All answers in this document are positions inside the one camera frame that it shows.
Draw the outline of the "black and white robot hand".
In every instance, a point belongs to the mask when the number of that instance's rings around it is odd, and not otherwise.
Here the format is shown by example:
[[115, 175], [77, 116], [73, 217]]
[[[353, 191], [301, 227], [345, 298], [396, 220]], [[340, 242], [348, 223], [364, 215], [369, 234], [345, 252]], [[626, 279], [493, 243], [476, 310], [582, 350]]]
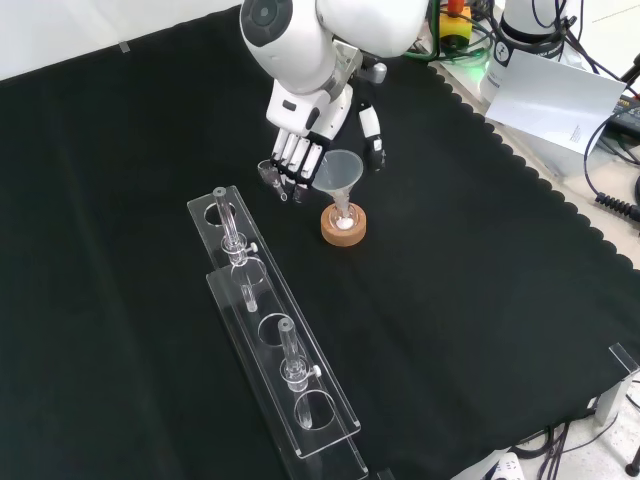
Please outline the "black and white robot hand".
[[270, 157], [258, 164], [262, 181], [283, 202], [300, 203], [312, 187], [325, 153], [344, 125], [352, 107], [357, 110], [370, 168], [386, 166], [381, 125], [374, 107], [377, 84], [351, 80], [338, 98], [321, 91], [295, 95], [275, 82], [267, 120], [278, 128]]

